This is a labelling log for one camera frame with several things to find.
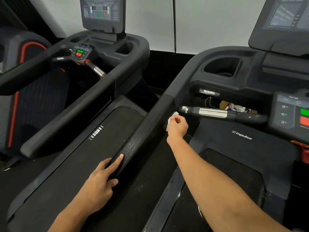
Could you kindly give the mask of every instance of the hand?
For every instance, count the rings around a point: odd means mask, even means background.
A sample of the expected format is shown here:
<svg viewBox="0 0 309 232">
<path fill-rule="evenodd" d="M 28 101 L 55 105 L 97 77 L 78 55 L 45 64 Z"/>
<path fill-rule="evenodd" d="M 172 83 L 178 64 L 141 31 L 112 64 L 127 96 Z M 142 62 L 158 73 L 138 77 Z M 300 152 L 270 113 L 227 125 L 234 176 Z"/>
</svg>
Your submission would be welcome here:
<svg viewBox="0 0 309 232">
<path fill-rule="evenodd" d="M 171 145 L 174 142 L 183 139 L 188 130 L 188 124 L 186 119 L 180 115 L 173 115 L 168 125 L 168 144 Z"/>
<path fill-rule="evenodd" d="M 70 203 L 69 207 L 71 206 L 74 210 L 85 213 L 86 217 L 100 210 L 112 197 L 112 188 L 118 184 L 117 179 L 107 180 L 119 167 L 123 157 L 123 154 L 121 154 L 118 159 L 106 169 L 105 167 L 112 158 L 100 162 Z"/>
</svg>

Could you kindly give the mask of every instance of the white wall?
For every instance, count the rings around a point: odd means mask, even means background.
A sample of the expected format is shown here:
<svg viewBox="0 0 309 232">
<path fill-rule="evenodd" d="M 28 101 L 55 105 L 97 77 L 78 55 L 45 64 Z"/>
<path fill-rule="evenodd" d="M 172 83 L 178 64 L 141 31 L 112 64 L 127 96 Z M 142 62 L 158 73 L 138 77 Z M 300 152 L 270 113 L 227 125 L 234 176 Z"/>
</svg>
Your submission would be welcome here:
<svg viewBox="0 0 309 232">
<path fill-rule="evenodd" d="M 83 31 L 79 0 L 30 0 L 57 37 Z M 126 32 L 145 37 L 151 50 L 173 51 L 170 0 L 127 0 Z"/>
<path fill-rule="evenodd" d="M 266 0 L 176 0 L 177 53 L 248 46 Z"/>
</svg>

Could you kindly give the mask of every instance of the screen bezel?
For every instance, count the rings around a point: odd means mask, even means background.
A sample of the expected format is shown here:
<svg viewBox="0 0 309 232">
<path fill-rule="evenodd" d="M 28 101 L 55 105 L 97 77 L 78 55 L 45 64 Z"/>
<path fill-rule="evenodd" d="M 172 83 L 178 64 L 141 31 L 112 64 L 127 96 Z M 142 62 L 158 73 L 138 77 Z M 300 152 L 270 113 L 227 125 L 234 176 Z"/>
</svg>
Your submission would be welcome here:
<svg viewBox="0 0 309 232">
<path fill-rule="evenodd" d="M 80 8 L 82 13 L 83 27 L 88 30 L 101 30 L 106 33 L 122 33 L 126 29 L 126 0 L 120 0 L 120 20 L 119 22 L 104 20 L 104 19 L 90 19 L 83 15 L 83 6 L 85 1 L 80 0 Z"/>
<path fill-rule="evenodd" d="M 249 39 L 249 46 L 254 49 L 272 51 L 276 42 L 299 42 L 300 46 L 309 44 L 309 29 L 304 30 L 277 30 L 277 29 L 263 29 L 266 21 L 269 18 L 269 13 L 272 11 L 276 0 L 266 0 L 257 23 L 253 29 Z"/>
</svg>

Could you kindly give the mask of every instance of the cup holder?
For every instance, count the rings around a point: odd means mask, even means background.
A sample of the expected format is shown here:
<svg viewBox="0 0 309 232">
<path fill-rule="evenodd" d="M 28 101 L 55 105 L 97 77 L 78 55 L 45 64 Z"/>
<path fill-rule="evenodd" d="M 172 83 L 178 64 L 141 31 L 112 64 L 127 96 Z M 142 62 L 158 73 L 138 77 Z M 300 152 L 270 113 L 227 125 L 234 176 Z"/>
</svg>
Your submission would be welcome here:
<svg viewBox="0 0 309 232">
<path fill-rule="evenodd" d="M 233 77 L 240 63 L 239 58 L 218 58 L 204 67 L 204 72 Z"/>
<path fill-rule="evenodd" d="M 133 50 L 133 43 L 128 41 L 126 43 L 124 43 L 122 46 L 120 46 L 118 48 L 118 50 L 116 50 L 116 53 L 118 54 L 129 54 L 132 50 Z"/>
</svg>

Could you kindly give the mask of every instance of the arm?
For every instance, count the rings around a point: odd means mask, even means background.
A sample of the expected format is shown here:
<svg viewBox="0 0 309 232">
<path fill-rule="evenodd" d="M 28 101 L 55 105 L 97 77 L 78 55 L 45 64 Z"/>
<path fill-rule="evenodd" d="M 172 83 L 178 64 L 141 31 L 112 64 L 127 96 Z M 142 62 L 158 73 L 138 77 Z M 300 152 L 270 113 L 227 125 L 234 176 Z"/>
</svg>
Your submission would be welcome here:
<svg viewBox="0 0 309 232">
<path fill-rule="evenodd" d="M 57 216 L 48 232 L 78 232 L 94 212 L 100 210 L 112 197 L 117 179 L 108 180 L 120 165 L 123 155 L 105 169 L 112 158 L 102 161 L 87 179 L 72 202 Z"/>
<path fill-rule="evenodd" d="M 264 213 L 232 179 L 203 160 L 183 140 L 187 128 L 184 117 L 172 117 L 168 126 L 168 144 L 192 196 L 213 231 L 289 231 Z"/>
</svg>

